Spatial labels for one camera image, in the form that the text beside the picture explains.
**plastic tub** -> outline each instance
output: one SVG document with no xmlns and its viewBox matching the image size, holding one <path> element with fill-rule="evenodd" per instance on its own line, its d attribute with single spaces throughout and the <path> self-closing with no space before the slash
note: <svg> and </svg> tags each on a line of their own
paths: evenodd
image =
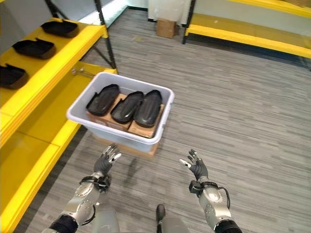
<svg viewBox="0 0 311 233">
<path fill-rule="evenodd" d="M 154 89 L 161 92 L 162 103 L 165 107 L 153 138 L 145 138 L 132 133 L 123 132 L 92 122 L 88 119 L 86 115 L 87 103 L 91 100 L 95 92 L 100 92 L 104 86 L 110 84 L 119 85 L 121 93 L 125 95 L 128 95 L 134 91 L 142 91 L 146 94 Z M 101 72 L 94 77 L 94 79 L 67 110 L 67 118 L 84 125 L 99 138 L 120 143 L 142 152 L 149 152 L 152 149 L 152 146 L 161 139 L 173 100 L 173 91 L 166 87 L 145 83 L 121 75 Z"/>
</svg>

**robotic arm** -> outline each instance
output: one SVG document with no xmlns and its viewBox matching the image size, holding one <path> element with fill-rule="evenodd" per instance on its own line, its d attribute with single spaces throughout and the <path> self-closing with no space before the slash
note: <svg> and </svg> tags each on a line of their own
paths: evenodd
<svg viewBox="0 0 311 233">
<path fill-rule="evenodd" d="M 196 151 L 191 150 L 189 154 L 190 163 L 183 159 L 180 159 L 179 162 L 189 168 L 196 177 L 196 181 L 191 181 L 189 190 L 199 198 L 199 203 L 204 210 L 207 224 L 215 233 L 242 233 L 231 217 L 228 191 L 209 180 L 207 168 Z M 219 189 L 225 190 L 227 203 L 223 200 Z"/>
<path fill-rule="evenodd" d="M 93 174 L 81 180 L 73 198 L 58 219 L 42 233 L 75 233 L 80 226 L 90 223 L 95 216 L 97 199 L 110 186 L 108 171 L 120 157 L 121 153 L 116 144 L 108 146 L 96 161 Z"/>
</svg>

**cardboard box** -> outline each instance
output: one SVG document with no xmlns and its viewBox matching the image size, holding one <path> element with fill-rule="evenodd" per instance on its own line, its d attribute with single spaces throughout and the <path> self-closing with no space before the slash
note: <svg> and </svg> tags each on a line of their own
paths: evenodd
<svg viewBox="0 0 311 233">
<path fill-rule="evenodd" d="M 151 127 L 151 128 L 142 127 L 142 126 L 138 125 L 133 120 L 130 128 L 128 129 L 128 132 L 137 134 L 139 136 L 147 137 L 147 138 L 152 138 L 154 136 L 155 131 L 156 131 L 156 127 L 157 127 L 157 124 L 158 124 L 160 117 L 162 115 L 163 109 L 164 109 L 164 105 L 161 104 L 159 115 L 157 116 L 157 119 L 155 121 L 155 125 L 153 127 Z"/>
<path fill-rule="evenodd" d="M 106 146 L 110 145 L 111 143 L 113 143 L 112 141 L 109 141 L 109 140 L 106 140 L 106 139 L 103 139 L 103 138 L 99 138 L 97 137 L 96 135 L 93 134 L 93 136 L 100 142 L 104 143 Z M 120 149 L 121 153 L 125 153 L 125 154 L 130 154 L 130 155 L 134 155 L 134 156 L 141 156 L 141 157 L 144 157 L 144 158 L 149 158 L 149 159 L 152 159 L 155 154 L 156 154 L 156 150 L 159 146 L 159 143 L 155 143 L 151 150 L 149 152 L 142 152 L 140 150 L 137 150 L 137 149 L 134 149 L 134 148 L 131 148 L 131 147 L 128 147 L 126 145 L 123 145 L 123 144 L 119 144 L 117 143 L 118 145 L 118 148 Z"/>
<path fill-rule="evenodd" d="M 126 124 L 120 124 L 120 123 L 116 122 L 110 114 L 112 109 L 119 103 L 119 101 L 123 100 L 125 98 L 126 98 L 126 95 L 119 94 L 118 97 L 116 98 L 114 104 L 112 105 L 112 107 L 109 109 L 108 113 L 105 116 L 95 116 L 95 115 L 89 113 L 88 111 L 86 112 L 86 114 L 89 117 L 89 119 L 93 122 L 96 122 L 98 124 L 102 124 L 102 125 L 108 126 L 110 128 L 114 128 L 114 129 L 126 132 L 128 130 L 128 128 L 130 127 L 132 122 L 130 121 Z"/>
<path fill-rule="evenodd" d="M 178 34 L 179 27 L 175 21 L 158 18 L 156 21 L 156 35 L 173 38 L 174 35 Z"/>
</svg>

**black metal post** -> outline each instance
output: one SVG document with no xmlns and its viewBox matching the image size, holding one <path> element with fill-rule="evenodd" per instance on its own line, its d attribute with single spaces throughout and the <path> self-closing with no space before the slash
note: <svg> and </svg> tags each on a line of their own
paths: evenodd
<svg viewBox="0 0 311 233">
<path fill-rule="evenodd" d="M 111 62 L 105 57 L 105 55 L 94 45 L 93 49 L 112 67 Z"/>
<path fill-rule="evenodd" d="M 105 25 L 105 20 L 104 20 L 104 16 L 103 16 L 103 12 L 102 12 L 101 0 L 94 0 L 94 2 L 95 2 L 96 10 L 98 11 L 99 20 L 101 21 L 101 25 Z"/>
<path fill-rule="evenodd" d="M 101 21 L 101 24 L 105 25 L 105 19 L 104 19 L 103 12 L 102 12 L 101 1 L 100 0 L 94 0 L 94 2 L 95 2 L 96 10 L 98 11 L 98 14 L 99 14 L 99 19 Z M 110 61 L 111 61 L 110 64 L 111 64 L 111 67 L 113 69 L 116 69 L 117 66 L 116 66 L 114 55 L 113 55 L 113 51 L 112 51 L 112 47 L 111 47 L 111 43 L 110 43 L 109 34 L 108 34 L 108 28 L 107 27 L 106 27 L 106 30 L 107 30 L 108 37 L 105 38 L 105 40 L 106 40 L 106 46 L 107 46 L 109 58 L 110 58 Z"/>
<path fill-rule="evenodd" d="M 64 19 L 68 19 L 68 17 L 57 7 L 54 3 L 51 2 L 51 0 L 45 0 L 45 3 L 47 4 L 52 16 L 54 18 L 59 18 L 59 13 Z"/>
<path fill-rule="evenodd" d="M 188 36 L 186 36 L 186 30 L 189 27 L 190 22 L 191 22 L 191 18 L 192 18 L 194 6 L 195 6 L 195 1 L 196 0 L 191 0 L 191 3 L 190 3 L 190 9 L 189 9 L 189 14 L 188 14 L 187 24 L 186 24 L 186 27 L 185 27 L 184 38 L 183 38 L 183 45 L 186 43 L 186 40 L 187 40 L 187 37 L 188 37 Z"/>
</svg>

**shelf rack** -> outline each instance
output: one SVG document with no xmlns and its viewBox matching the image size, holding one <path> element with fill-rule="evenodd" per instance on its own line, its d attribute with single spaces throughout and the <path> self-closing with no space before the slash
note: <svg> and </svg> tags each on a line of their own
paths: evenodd
<svg viewBox="0 0 311 233">
<path fill-rule="evenodd" d="M 56 14 L 51 20 L 57 21 Z M 24 39 L 39 39 L 55 44 L 56 53 L 48 60 L 17 54 L 12 48 L 0 57 L 6 63 L 23 68 L 28 82 L 18 90 L 0 88 L 0 182 L 1 232 L 13 232 L 38 189 L 71 141 L 80 125 L 66 119 L 66 110 L 91 81 L 83 73 L 117 74 L 107 28 L 75 21 L 79 34 L 63 38 L 44 33 L 41 27 Z M 94 45 L 109 41 L 107 59 Z M 95 49 L 111 67 L 79 61 Z"/>
<path fill-rule="evenodd" d="M 195 2 L 196 0 L 191 0 L 183 44 L 192 33 L 311 58 L 311 37 L 227 18 L 196 14 L 193 13 Z"/>
<path fill-rule="evenodd" d="M 311 8 L 301 7 L 281 0 L 229 0 L 253 6 L 282 11 L 285 13 L 311 18 Z"/>
</svg>

